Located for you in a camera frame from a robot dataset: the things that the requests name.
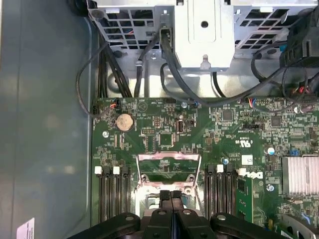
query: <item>integrated circuit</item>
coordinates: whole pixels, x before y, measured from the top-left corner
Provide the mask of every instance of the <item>integrated circuit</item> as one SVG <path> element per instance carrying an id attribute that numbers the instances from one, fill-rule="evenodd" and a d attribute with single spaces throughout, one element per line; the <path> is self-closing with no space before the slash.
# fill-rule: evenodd
<path id="1" fill-rule="evenodd" d="M 233 112 L 232 110 L 223 110 L 223 121 L 232 121 L 233 120 Z"/>
<path id="2" fill-rule="evenodd" d="M 280 127 L 281 126 L 281 117 L 280 116 L 272 116 L 271 117 L 271 126 L 272 127 Z"/>

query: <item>heatsink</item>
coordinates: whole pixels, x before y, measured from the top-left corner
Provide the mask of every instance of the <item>heatsink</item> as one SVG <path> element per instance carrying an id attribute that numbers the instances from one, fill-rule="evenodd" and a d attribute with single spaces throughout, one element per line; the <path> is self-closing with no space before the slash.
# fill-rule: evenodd
<path id="1" fill-rule="evenodd" d="M 283 157 L 282 169 L 285 194 L 319 194 L 319 157 Z"/>

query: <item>green circuit board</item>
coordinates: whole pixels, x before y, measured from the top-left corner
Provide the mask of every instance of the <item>green circuit board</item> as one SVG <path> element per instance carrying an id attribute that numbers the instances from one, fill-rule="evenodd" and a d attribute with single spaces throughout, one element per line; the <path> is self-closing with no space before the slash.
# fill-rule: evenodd
<path id="1" fill-rule="evenodd" d="M 277 110 L 286 101 L 259 98 L 255 105 Z M 285 213 L 319 225 L 318 195 L 290 195 L 283 187 L 288 176 L 282 167 L 284 157 L 318 155 L 318 106 L 268 114 L 246 101 L 218 108 L 170 98 L 98 99 L 94 104 L 96 112 L 109 107 L 114 108 L 93 120 L 92 225 L 124 211 L 142 216 L 158 203 L 156 196 L 144 197 L 158 184 L 141 193 L 139 182 L 160 182 L 171 189 L 172 183 L 190 183 L 194 177 L 196 190 L 186 192 L 183 201 L 207 218 L 226 210 L 272 229 Z M 217 178 L 209 178 L 209 167 L 216 170 L 217 165 L 226 179 L 218 179 L 216 172 Z M 102 176 L 96 175 L 97 166 Z M 227 170 L 232 171 L 229 178 Z"/>

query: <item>sticker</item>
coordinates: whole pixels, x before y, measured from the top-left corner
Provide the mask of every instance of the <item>sticker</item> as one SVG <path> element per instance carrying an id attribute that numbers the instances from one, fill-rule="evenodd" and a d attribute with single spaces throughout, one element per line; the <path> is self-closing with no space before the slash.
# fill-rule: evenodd
<path id="1" fill-rule="evenodd" d="M 18 227 L 16 239 L 34 239 L 34 218 Z"/>
<path id="2" fill-rule="evenodd" d="M 241 156 L 241 164 L 242 165 L 253 165 L 253 155 L 242 155 Z"/>

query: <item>wire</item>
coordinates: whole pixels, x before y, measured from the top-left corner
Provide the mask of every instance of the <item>wire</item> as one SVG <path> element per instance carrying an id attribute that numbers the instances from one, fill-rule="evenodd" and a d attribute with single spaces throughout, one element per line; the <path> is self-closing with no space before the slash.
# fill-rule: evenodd
<path id="1" fill-rule="evenodd" d="M 123 85 L 123 89 L 125 91 L 125 94 L 126 94 L 126 97 L 132 97 L 132 94 L 131 94 L 131 91 L 130 91 L 130 88 L 129 88 L 129 85 L 128 83 L 126 82 L 126 79 L 125 79 L 125 76 L 123 74 L 123 71 L 119 65 L 119 63 L 117 62 L 117 60 L 115 59 L 115 56 L 114 56 L 114 53 L 112 51 L 112 49 L 110 48 L 109 45 L 107 45 L 104 49 L 104 52 L 108 58 L 108 61 L 109 61 L 109 65 L 113 71 L 113 74 L 115 72 L 117 72 L 118 76 L 119 76 L 119 79 L 121 80 L 122 82 L 122 85 Z"/>
<path id="2" fill-rule="evenodd" d="M 167 89 L 167 87 L 165 86 L 165 75 L 164 75 L 164 67 L 165 66 L 167 66 L 167 63 L 162 64 L 162 66 L 160 67 L 160 70 L 159 70 L 161 86 L 162 86 L 163 90 L 165 91 L 165 93 L 168 94 L 171 98 L 173 98 L 173 99 L 175 99 L 177 101 L 186 102 L 186 103 L 189 103 L 189 104 L 195 104 L 194 101 L 178 97 L 174 93 L 172 93 L 171 91 L 169 91 Z"/>
<path id="3" fill-rule="evenodd" d="M 251 67 L 251 71 L 253 72 L 254 76 L 259 80 L 259 82 L 263 82 L 265 81 L 267 78 L 264 77 L 262 74 L 259 73 L 259 71 L 257 70 L 256 68 L 256 59 L 258 57 L 259 54 L 261 54 L 261 52 L 267 50 L 267 49 L 270 49 L 270 48 L 274 48 L 274 47 L 278 47 L 278 46 L 282 46 L 282 45 L 285 45 L 287 44 L 286 41 L 278 41 L 278 42 L 275 42 L 273 44 L 270 44 L 270 45 L 267 45 L 265 47 L 263 47 L 262 49 L 258 50 L 254 55 L 253 55 L 253 58 L 251 60 L 251 64 L 250 64 L 250 67 Z M 276 85 L 277 87 L 280 87 L 280 84 L 278 82 L 275 82 L 275 81 L 271 81 L 272 84 Z"/>
<path id="4" fill-rule="evenodd" d="M 282 109 L 276 110 L 276 111 L 263 110 L 263 109 L 259 109 L 259 108 L 254 107 L 255 110 L 257 110 L 257 111 L 259 111 L 259 112 L 263 112 L 263 113 L 268 113 L 268 114 L 269 114 L 269 113 L 281 113 L 281 112 L 284 112 L 284 111 L 286 111 L 286 110 L 288 110 L 288 109 L 291 109 L 292 107 L 294 107 L 294 106 L 296 106 L 296 105 L 298 105 L 298 104 L 301 104 L 301 100 L 303 99 L 303 97 L 304 97 L 306 91 L 303 91 L 303 92 L 300 94 L 300 96 L 299 96 L 296 100 L 291 99 L 291 98 L 288 98 L 288 97 L 286 96 L 286 92 L 285 92 L 285 79 L 286 79 L 287 70 L 288 70 L 288 69 L 286 68 L 285 71 L 284 71 L 284 73 L 283 73 L 283 79 L 282 79 L 282 82 L 283 82 L 283 94 L 285 95 L 285 98 L 286 98 L 288 101 L 293 101 L 293 103 L 292 103 L 291 105 L 289 105 L 289 106 L 283 107 Z M 307 86 L 308 86 L 308 81 L 309 81 L 309 80 L 308 80 L 307 72 L 306 72 L 305 68 L 304 68 L 304 72 L 305 72 L 305 88 L 307 88 Z M 310 102 L 310 103 L 307 103 L 307 105 L 317 104 L 317 103 L 318 103 L 318 102 Z"/>
<path id="5" fill-rule="evenodd" d="M 160 32 L 158 31 L 153 40 L 144 48 L 142 51 L 140 57 L 138 58 L 138 61 L 143 61 L 143 58 L 146 56 L 146 54 L 155 47 L 155 45 L 158 43 L 160 40 Z M 140 90 L 141 90 L 141 83 L 142 83 L 142 73 L 143 69 L 142 66 L 138 66 L 136 69 L 136 84 L 134 88 L 134 97 L 139 97 L 140 95 Z"/>
<path id="6" fill-rule="evenodd" d="M 221 97 L 226 97 L 224 93 L 221 91 L 221 89 L 219 88 L 218 81 L 217 81 L 217 72 L 213 72 L 213 84 L 218 94 Z"/>
<path id="7" fill-rule="evenodd" d="M 91 56 L 91 58 L 82 66 L 82 68 L 78 71 L 77 75 L 76 75 L 76 80 L 75 80 L 75 88 L 76 88 L 76 96 L 78 98 L 78 101 L 80 103 L 81 108 L 83 109 L 83 111 L 90 117 L 97 119 L 102 117 L 103 115 L 105 115 L 108 111 L 111 110 L 111 108 L 107 108 L 104 111 L 102 111 L 99 115 L 94 115 L 92 113 L 90 113 L 88 111 L 88 109 L 85 107 L 83 99 L 82 99 L 82 95 L 81 95 L 81 91 L 80 91 L 80 78 L 81 75 L 83 73 L 83 71 L 85 70 L 85 68 L 90 65 L 99 55 L 100 53 L 109 45 L 109 43 L 106 41 L 104 42 L 104 44 Z"/>
<path id="8" fill-rule="evenodd" d="M 275 71 L 273 74 L 271 74 L 268 78 L 266 78 L 266 80 L 264 80 L 263 82 L 259 83 L 258 85 L 252 87 L 251 89 L 242 92 L 236 96 L 233 97 L 229 97 L 229 98 L 225 98 L 223 100 L 220 101 L 215 101 L 215 102 L 206 102 L 204 101 L 202 98 L 200 98 L 199 96 L 197 96 L 189 87 L 188 85 L 185 83 L 185 81 L 183 80 L 183 78 L 181 77 L 181 75 L 179 74 L 177 67 L 175 65 L 175 61 L 174 61 L 174 56 L 173 53 L 170 49 L 170 44 L 169 44 L 169 40 L 168 40 L 168 36 L 163 34 L 161 36 L 161 47 L 163 49 L 163 52 L 165 54 L 166 57 L 166 61 L 168 64 L 168 67 L 172 73 L 172 75 L 174 76 L 175 80 L 177 81 L 178 85 L 181 87 L 181 89 L 186 92 L 192 99 L 194 99 L 195 101 L 197 101 L 198 103 L 207 106 L 207 107 L 219 107 L 222 106 L 224 104 L 228 104 L 234 101 L 237 101 L 239 99 L 242 99 L 244 97 L 247 97 L 249 95 L 251 95 L 252 93 L 255 93 L 256 91 L 260 90 L 261 88 L 263 88 L 266 84 L 268 84 L 269 82 L 271 82 L 271 80 L 279 75 L 282 72 L 282 69 L 278 69 L 277 71 Z"/>

